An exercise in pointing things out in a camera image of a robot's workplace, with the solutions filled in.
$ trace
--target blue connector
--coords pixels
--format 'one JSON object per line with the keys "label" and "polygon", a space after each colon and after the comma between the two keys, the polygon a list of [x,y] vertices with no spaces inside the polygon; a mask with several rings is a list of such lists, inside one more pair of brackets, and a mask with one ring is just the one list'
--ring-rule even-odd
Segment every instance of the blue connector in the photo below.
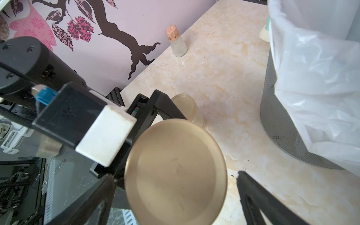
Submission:
{"label": "blue connector", "polygon": [[38,92],[38,94],[35,96],[35,99],[44,105],[48,105],[57,94],[57,91],[54,91],[49,87],[44,87]]}

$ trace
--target gray metal mesh bin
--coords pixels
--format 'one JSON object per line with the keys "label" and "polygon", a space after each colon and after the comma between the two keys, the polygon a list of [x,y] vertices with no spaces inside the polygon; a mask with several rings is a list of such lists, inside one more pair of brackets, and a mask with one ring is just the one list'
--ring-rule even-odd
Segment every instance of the gray metal mesh bin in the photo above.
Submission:
{"label": "gray metal mesh bin", "polygon": [[260,103],[261,122],[269,137],[282,150],[300,160],[316,166],[343,170],[342,167],[324,157],[307,151],[289,114],[274,94],[276,79],[276,72],[270,51],[266,68],[264,91]]}

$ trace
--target beige marble surface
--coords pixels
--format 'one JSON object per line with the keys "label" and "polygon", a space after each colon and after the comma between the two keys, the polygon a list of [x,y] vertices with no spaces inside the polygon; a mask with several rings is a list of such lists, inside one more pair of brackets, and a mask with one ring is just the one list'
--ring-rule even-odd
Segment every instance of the beige marble surface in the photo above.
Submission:
{"label": "beige marble surface", "polygon": [[218,1],[182,35],[188,46],[183,57],[168,48],[121,92],[125,105],[155,89],[195,99],[228,167],[228,193],[215,225],[246,224],[235,185],[238,170],[310,224],[360,224],[360,178],[291,157],[261,125],[269,44],[258,34],[267,16],[264,5]]}

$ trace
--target cork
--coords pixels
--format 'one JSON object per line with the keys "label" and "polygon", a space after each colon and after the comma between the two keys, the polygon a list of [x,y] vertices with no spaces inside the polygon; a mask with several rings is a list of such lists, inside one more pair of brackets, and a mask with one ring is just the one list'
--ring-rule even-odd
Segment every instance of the cork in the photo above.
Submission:
{"label": "cork", "polygon": [[175,25],[169,26],[166,29],[165,33],[170,42],[176,41],[180,36],[179,31],[177,30]]}

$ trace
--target plastic bag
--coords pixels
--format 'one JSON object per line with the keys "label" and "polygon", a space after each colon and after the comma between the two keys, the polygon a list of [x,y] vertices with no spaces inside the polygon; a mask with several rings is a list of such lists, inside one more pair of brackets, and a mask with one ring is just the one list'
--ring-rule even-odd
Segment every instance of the plastic bag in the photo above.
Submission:
{"label": "plastic bag", "polygon": [[360,1],[270,0],[275,95],[308,151],[360,176]]}

